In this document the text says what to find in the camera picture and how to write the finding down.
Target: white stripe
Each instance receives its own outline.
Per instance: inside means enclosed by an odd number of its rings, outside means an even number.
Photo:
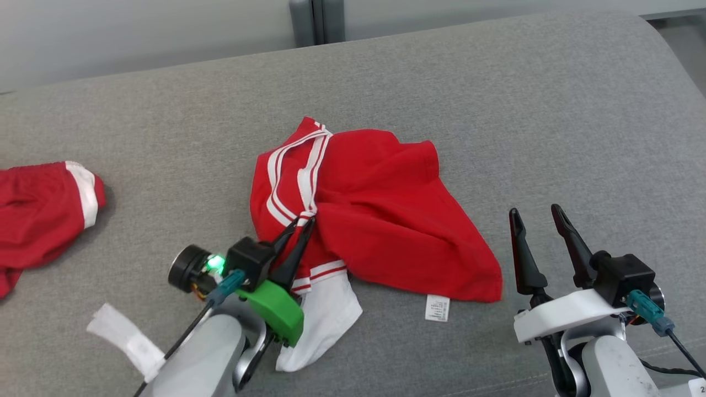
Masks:
[[[65,165],[76,181],[83,212],[83,228],[88,229],[95,225],[95,217],[98,214],[98,199],[95,196],[95,175],[77,162],[67,161]]]
[[[319,167],[321,167],[321,163],[323,162],[323,156],[325,155],[326,148],[328,147],[328,141],[331,139],[332,135],[333,134],[328,132],[328,135],[324,138],[323,147],[321,148],[321,155],[318,157],[318,160],[317,160],[316,164],[314,165],[313,170],[311,171],[311,174],[312,174],[311,175],[311,200],[309,201],[308,210],[313,213],[316,213],[316,211],[317,211],[315,198],[316,198],[316,185],[318,182],[318,169],[319,169]]]
[[[311,171],[316,165],[318,157],[321,155],[321,145],[324,139],[325,137],[320,136],[314,140],[311,151],[309,152],[309,159],[306,161],[306,166],[299,169],[297,172],[297,186],[299,186],[299,195],[301,196],[301,203],[304,205],[305,211],[311,209],[311,202],[313,200]]]
[[[270,180],[270,188],[272,191],[267,199],[266,206],[270,214],[272,214],[272,216],[284,226],[288,226],[288,224],[296,217],[296,215],[281,202],[280,197],[277,195],[277,188],[279,187],[280,180],[282,178],[282,160],[285,153],[289,149],[301,145],[309,139],[326,134],[326,132],[322,132],[321,130],[311,132],[300,139],[297,139],[296,141],[273,151],[268,158],[268,178]]]
[[[276,197],[276,195],[277,195],[276,188],[277,188],[277,185],[279,184],[279,180],[282,178],[281,172],[282,172],[282,158],[284,157],[283,152],[286,152],[287,150],[289,150],[290,148],[292,148],[294,146],[301,145],[303,142],[306,142],[307,140],[313,138],[313,136],[315,134],[319,134],[320,132],[321,132],[321,130],[317,130],[317,131],[314,131],[310,134],[307,134],[307,135],[301,137],[300,139],[297,139],[296,141],[290,143],[289,145],[285,145],[281,148],[278,148],[277,150],[273,151],[270,154],[270,157],[268,158],[268,164],[267,164],[268,177],[270,179],[270,188],[272,189],[273,192],[275,192],[275,202],[279,206],[284,207],[281,202],[278,202],[279,198]],[[295,217],[295,215],[291,211],[289,211],[289,213],[291,213],[292,218]]]
[[[309,277],[297,278],[292,283],[292,289],[302,287],[302,286],[308,285],[308,284],[311,284],[311,280],[309,279]]]
[[[348,273],[348,270],[347,270],[347,269],[344,269],[344,268],[341,269],[341,270],[339,270],[339,271],[332,271],[331,273],[326,274],[326,275],[322,275],[322,276],[319,277],[319,278],[314,278],[314,279],[311,281],[311,284],[314,285],[314,284],[316,284],[316,283],[320,283],[321,281],[328,280],[329,278],[335,277],[335,276],[337,276],[337,275],[339,275],[339,274],[346,274],[346,273]]]
[[[339,268],[341,266],[345,266],[345,263],[343,263],[343,261],[341,261],[340,259],[337,261],[324,263],[323,265],[319,265],[315,268],[309,269],[309,277],[316,277],[317,275],[319,275],[323,272],[333,270],[333,269]]]
[[[283,226],[289,226],[289,224],[292,223],[292,219],[287,218],[285,214],[281,213],[280,209],[275,207],[275,204],[272,202],[271,198],[272,196],[267,199],[267,209],[270,211],[270,215]]]

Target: gray couch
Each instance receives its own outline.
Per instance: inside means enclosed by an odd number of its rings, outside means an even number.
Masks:
[[[503,300],[452,302],[352,278],[364,313],[293,374],[265,357],[244,396],[552,396],[542,348],[517,344],[508,209],[517,206],[548,292],[575,290],[549,205],[593,250],[657,271],[678,335],[706,362],[706,100],[640,18],[587,12],[491,20],[358,42],[72,81],[0,96],[0,167],[75,160],[108,206],[0,308],[0,394],[128,396],[139,373],[85,332],[112,303],[168,348],[200,308],[167,284],[190,243],[253,235],[257,154],[304,115],[331,131],[430,139],[441,176],[503,269]],[[688,363],[648,327],[639,356]],[[688,377],[655,376],[660,386]]]

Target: green 3d printed part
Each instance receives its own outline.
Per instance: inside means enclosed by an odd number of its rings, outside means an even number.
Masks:
[[[264,280],[253,292],[237,290],[265,320],[275,335],[294,347],[304,330],[304,312],[287,291],[272,281]]]

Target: white cloth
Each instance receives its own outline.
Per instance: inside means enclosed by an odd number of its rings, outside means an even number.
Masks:
[[[347,273],[311,284],[302,297],[304,331],[297,345],[282,348],[277,371],[293,372],[318,360],[363,313]]]

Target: care label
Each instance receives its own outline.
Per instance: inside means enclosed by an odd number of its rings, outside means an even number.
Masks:
[[[449,301],[450,300],[447,297],[427,295],[424,319],[430,321],[441,321],[443,323],[447,322]]]

